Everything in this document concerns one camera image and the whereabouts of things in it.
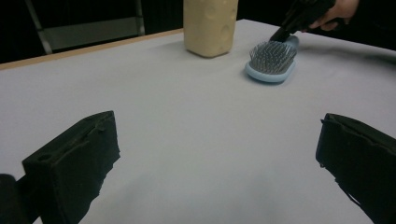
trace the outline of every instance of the beige container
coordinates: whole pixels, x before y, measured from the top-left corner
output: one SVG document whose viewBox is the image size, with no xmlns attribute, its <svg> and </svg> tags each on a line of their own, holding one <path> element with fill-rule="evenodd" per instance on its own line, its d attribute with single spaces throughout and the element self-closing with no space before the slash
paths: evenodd
<svg viewBox="0 0 396 224">
<path fill-rule="evenodd" d="M 203 57 L 216 57 L 233 46 L 238 0 L 184 0 L 184 45 Z"/>
</svg>

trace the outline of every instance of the table surface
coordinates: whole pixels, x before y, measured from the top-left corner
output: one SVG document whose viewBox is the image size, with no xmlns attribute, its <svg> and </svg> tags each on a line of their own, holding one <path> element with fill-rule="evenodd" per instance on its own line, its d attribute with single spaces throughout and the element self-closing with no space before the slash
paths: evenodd
<svg viewBox="0 0 396 224">
<path fill-rule="evenodd" d="M 293 73 L 269 85 L 244 66 L 276 29 L 238 21 L 213 59 L 176 31 L 3 65 L 1 172 L 21 178 L 24 158 L 113 110 L 121 157 L 81 223 L 372 223 L 315 152 L 326 113 L 396 136 L 396 52 L 298 33 Z"/>
</svg>

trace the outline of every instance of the hairbrush bristles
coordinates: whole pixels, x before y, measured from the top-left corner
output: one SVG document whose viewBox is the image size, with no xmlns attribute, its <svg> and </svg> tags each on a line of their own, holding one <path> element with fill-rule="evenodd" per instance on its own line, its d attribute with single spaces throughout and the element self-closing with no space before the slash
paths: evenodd
<svg viewBox="0 0 396 224">
<path fill-rule="evenodd" d="M 298 38 L 290 36 L 285 43 L 269 41 L 258 44 L 250 51 L 247 73 L 266 82 L 285 80 L 295 65 Z"/>
</svg>

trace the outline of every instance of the white table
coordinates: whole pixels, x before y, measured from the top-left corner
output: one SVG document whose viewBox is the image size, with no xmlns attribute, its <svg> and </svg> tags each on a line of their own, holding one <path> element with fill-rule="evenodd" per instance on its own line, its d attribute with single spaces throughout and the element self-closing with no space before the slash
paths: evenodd
<svg viewBox="0 0 396 224">
<path fill-rule="evenodd" d="M 396 136 L 396 52 L 298 33 L 294 72 L 267 85 L 243 69 L 276 29 L 238 21 L 214 59 L 176 32 L 1 70 L 1 173 L 114 110 L 121 157 L 81 223 L 372 223 L 315 152 L 326 113 Z"/>
</svg>

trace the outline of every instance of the human hand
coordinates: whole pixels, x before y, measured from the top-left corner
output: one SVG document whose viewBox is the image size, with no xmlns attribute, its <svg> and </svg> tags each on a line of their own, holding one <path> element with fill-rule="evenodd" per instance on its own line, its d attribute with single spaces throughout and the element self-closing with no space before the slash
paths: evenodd
<svg viewBox="0 0 396 224">
<path fill-rule="evenodd" d="M 332 21 L 335 18 L 344 19 L 345 24 L 349 24 L 358 9 L 360 0 L 336 0 L 334 7 L 330 8 L 323 16 L 309 25 L 310 29 L 320 27 L 324 31 L 334 30 L 339 24 Z"/>
</svg>

